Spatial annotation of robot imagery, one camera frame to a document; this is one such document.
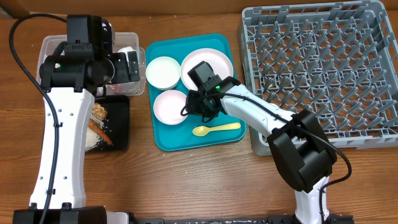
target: spoon handle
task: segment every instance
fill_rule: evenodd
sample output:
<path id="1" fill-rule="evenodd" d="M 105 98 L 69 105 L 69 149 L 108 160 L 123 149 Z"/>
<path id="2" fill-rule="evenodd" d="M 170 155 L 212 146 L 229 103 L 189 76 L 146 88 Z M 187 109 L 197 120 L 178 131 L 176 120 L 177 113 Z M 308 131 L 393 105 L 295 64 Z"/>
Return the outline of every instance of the spoon handle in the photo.
<path id="1" fill-rule="evenodd" d="M 231 124 L 224 124 L 220 126 L 215 126 L 212 128 L 209 128 L 209 131 L 224 131 L 224 130 L 235 130 L 241 128 L 241 123 L 235 122 Z"/>

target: wooden table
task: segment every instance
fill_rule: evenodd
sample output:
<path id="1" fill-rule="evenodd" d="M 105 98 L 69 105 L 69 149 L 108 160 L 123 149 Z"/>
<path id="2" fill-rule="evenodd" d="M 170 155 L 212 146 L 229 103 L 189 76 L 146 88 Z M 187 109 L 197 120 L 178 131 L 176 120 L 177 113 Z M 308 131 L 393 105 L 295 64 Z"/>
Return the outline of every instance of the wooden table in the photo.
<path id="1" fill-rule="evenodd" d="M 398 11 L 389 12 L 390 21 Z M 220 33 L 229 40 L 234 67 L 239 59 L 240 14 L 213 16 L 109 17 L 118 32 L 135 32 L 145 48 L 158 40 Z M 8 46 L 14 21 L 0 21 L 0 223 L 27 208 L 39 171 L 44 126 L 43 100 L 15 63 Z M 398 23 L 394 23 L 398 33 Z M 43 38 L 65 34 L 65 24 L 31 19 L 18 28 L 15 45 L 35 75 Z M 239 218 L 293 214 L 293 190 L 272 157 L 252 153 L 249 133 L 237 143 L 167 153 L 154 142 L 148 92 L 131 98 L 130 149 L 86 156 L 87 206 L 131 211 L 139 218 Z M 352 177 L 328 189 L 331 213 L 354 215 L 356 223 L 398 223 L 398 148 L 346 149 Z M 346 174 L 339 158 L 331 179 Z"/>

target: white bowl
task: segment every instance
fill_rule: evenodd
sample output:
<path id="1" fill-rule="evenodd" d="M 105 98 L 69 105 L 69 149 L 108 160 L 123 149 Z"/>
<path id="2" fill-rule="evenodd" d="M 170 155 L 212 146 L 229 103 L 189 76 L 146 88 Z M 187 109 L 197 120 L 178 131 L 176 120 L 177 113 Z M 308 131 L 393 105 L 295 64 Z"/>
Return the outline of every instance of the white bowl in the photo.
<path id="1" fill-rule="evenodd" d="M 184 58 L 181 64 L 181 80 L 188 90 L 198 90 L 188 72 L 202 61 L 209 63 L 214 74 L 220 76 L 222 80 L 228 76 L 234 76 L 232 62 L 223 52 L 209 48 L 194 50 Z"/>
<path id="2" fill-rule="evenodd" d="M 148 64 L 146 77 L 152 86 L 160 90 L 171 90 L 180 80 L 181 66 L 173 58 L 158 57 Z"/>
<path id="3" fill-rule="evenodd" d="M 185 106 L 187 96 L 181 91 L 167 90 L 161 93 L 154 102 L 155 117 L 168 125 L 179 124 L 187 116 L 181 116 L 181 110 Z"/>

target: pink plate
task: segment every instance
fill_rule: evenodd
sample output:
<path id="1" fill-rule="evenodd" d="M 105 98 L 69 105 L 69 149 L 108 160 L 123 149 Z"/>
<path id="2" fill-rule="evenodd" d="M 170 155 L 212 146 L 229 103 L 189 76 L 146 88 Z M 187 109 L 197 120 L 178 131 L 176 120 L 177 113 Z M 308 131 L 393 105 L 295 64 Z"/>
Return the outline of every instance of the pink plate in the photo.
<path id="1" fill-rule="evenodd" d="M 185 106 L 187 96 L 177 90 L 167 90 L 161 93 L 154 102 L 155 117 L 162 123 L 175 125 L 181 123 L 187 116 L 180 112 Z"/>
<path id="2" fill-rule="evenodd" d="M 189 90 L 198 90 L 198 88 L 188 76 L 188 72 L 202 61 L 209 63 L 214 73 L 222 80 L 234 76 L 232 63 L 225 54 L 215 49 L 198 49 L 188 54 L 181 64 L 181 80 Z"/>

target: clear plastic container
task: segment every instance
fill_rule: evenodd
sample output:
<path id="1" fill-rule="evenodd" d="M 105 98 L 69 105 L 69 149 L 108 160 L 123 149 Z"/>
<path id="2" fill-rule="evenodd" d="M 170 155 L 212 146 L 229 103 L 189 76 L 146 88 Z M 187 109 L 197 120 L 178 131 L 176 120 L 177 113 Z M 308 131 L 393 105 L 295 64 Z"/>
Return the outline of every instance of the clear plastic container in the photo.
<path id="1" fill-rule="evenodd" d="M 112 84 L 106 85 L 106 95 L 126 95 L 126 96 L 139 96 L 143 94 L 145 90 L 146 82 L 146 61 L 145 61 L 145 50 L 139 47 L 138 35 L 133 32 L 117 32 L 115 33 L 116 43 L 113 45 L 113 52 L 116 53 L 123 47 L 132 47 L 134 50 L 138 50 L 137 58 L 139 64 L 139 75 L 140 80 L 138 82 L 130 82 L 123 84 Z M 55 48 L 62 41 L 67 41 L 66 35 L 51 35 L 43 40 L 42 48 L 40 50 L 39 61 L 37 62 L 37 73 L 36 80 L 40 83 L 39 69 L 43 64 L 44 60 L 48 55 L 52 55 Z M 97 89 L 97 95 L 103 94 L 103 88 Z"/>

